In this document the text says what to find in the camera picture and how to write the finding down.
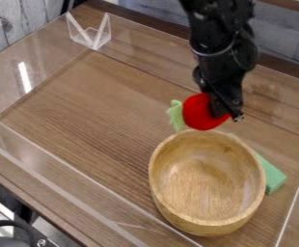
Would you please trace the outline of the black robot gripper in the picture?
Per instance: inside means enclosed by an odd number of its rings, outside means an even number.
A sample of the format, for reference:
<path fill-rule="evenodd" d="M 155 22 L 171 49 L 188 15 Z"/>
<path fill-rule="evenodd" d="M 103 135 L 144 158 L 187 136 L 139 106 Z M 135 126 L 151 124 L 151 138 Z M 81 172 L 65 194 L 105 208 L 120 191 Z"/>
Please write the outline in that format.
<path fill-rule="evenodd" d="M 197 60 L 193 79 L 208 93 L 213 118 L 244 118 L 243 79 L 257 62 L 249 20 L 253 0 L 179 0 L 189 23 L 189 45 Z"/>

